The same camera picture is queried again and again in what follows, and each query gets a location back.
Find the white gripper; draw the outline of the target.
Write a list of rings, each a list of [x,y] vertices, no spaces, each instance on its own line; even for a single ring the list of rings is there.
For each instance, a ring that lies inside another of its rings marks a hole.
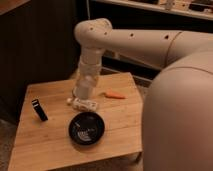
[[[98,82],[98,78],[101,71],[101,64],[87,64],[82,61],[78,64],[78,81],[85,81],[89,80],[92,81],[94,84]]]

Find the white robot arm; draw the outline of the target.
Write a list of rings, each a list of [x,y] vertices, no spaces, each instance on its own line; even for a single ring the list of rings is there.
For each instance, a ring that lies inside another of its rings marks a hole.
[[[213,33],[114,29],[100,18],[78,23],[74,34],[79,99],[90,97],[107,50],[160,71],[142,112],[144,171],[213,171]]]

